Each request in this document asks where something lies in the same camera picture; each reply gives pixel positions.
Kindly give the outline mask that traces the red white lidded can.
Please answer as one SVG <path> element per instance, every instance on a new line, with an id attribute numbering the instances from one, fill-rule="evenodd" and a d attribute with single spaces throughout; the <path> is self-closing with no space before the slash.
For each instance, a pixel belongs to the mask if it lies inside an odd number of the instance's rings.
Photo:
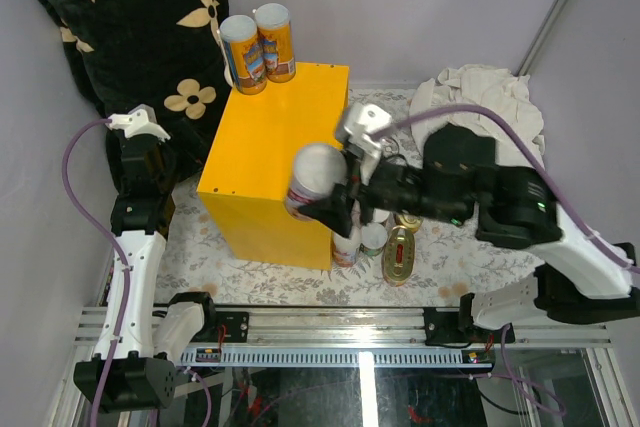
<path id="1" fill-rule="evenodd" d="M 298 220 L 302 206 L 328 197 L 336 183 L 343 180 L 347 165 L 342 153 L 326 143 L 312 143 L 298 151 L 284 199 L 287 212 Z"/>

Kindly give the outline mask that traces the black floral plush pillow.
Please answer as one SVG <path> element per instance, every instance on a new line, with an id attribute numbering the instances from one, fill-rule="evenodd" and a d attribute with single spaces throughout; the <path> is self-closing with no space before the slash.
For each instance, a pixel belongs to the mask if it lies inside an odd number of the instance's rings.
<path id="1" fill-rule="evenodd" d="M 218 34 L 228 0 L 38 0 L 81 95 L 107 117 L 150 106 L 180 175 L 206 162 L 230 86 Z"/>

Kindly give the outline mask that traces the orange blue lidded can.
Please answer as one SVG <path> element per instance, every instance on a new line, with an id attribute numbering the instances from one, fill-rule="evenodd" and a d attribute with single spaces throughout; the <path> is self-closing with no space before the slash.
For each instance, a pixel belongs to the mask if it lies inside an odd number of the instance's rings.
<path id="1" fill-rule="evenodd" d="M 219 28 L 233 86 L 244 95 L 256 95 L 267 85 L 262 45 L 255 21 L 246 15 L 233 15 Z"/>

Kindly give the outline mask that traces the orange lidded front can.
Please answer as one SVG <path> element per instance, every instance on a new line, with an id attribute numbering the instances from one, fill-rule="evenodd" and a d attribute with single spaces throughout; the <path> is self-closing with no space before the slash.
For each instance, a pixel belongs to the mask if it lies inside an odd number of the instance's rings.
<path id="1" fill-rule="evenodd" d="M 296 74 L 296 61 L 289 10 L 278 3 L 267 3 L 254 10 L 263 49 L 267 77 L 285 83 Z"/>

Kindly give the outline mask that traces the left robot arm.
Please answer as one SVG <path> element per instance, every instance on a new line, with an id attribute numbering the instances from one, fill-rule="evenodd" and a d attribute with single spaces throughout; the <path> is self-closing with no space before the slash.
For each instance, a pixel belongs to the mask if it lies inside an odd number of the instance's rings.
<path id="1" fill-rule="evenodd" d="M 166 249 L 178 180 L 169 134 L 143 109 L 114 114 L 123 169 L 111 226 L 99 231 L 114 251 L 107 313 L 92 358 L 76 364 L 73 381 L 91 403 L 90 423 L 102 413 L 159 410 L 172 401 L 178 362 L 194 338 L 219 328 L 210 295 L 176 295 L 154 326 L 157 274 Z"/>

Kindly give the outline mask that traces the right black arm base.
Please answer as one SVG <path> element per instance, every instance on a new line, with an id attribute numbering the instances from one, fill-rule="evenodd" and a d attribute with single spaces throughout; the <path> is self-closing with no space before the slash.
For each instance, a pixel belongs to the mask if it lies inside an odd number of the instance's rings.
<path id="1" fill-rule="evenodd" d="M 490 330 L 476 326 L 471 314 L 477 295 L 465 294 L 458 307 L 423 307 L 425 345 L 429 347 L 466 348 L 501 340 L 502 328 Z"/>

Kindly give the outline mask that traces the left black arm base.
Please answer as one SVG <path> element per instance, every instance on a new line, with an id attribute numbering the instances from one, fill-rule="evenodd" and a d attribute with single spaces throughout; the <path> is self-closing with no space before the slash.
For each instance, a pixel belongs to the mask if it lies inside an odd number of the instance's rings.
<path id="1" fill-rule="evenodd" d="M 247 311 L 218 311 L 211 320 L 206 320 L 198 335 L 200 342 L 225 346 L 231 343 L 246 343 L 249 333 L 250 314 Z"/>

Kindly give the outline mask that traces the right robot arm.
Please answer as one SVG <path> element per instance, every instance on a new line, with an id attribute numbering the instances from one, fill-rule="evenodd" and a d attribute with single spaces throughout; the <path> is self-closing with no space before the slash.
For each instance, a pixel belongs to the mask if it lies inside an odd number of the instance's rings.
<path id="1" fill-rule="evenodd" d="M 639 290 L 629 277 L 633 246 L 616 245 L 612 258 L 589 246 L 541 174 L 532 167 L 497 165 L 494 139 L 447 124 L 427 137 L 420 168 L 382 160 L 370 178 L 362 172 L 361 149 L 346 145 L 341 155 L 346 172 L 329 194 L 300 210 L 334 233 L 350 233 L 355 204 L 362 220 L 376 209 L 455 226 L 475 218 L 477 240 L 542 260 L 518 282 L 464 295 L 455 319 L 463 339 L 478 341 L 541 315 L 570 325 L 638 316 Z"/>

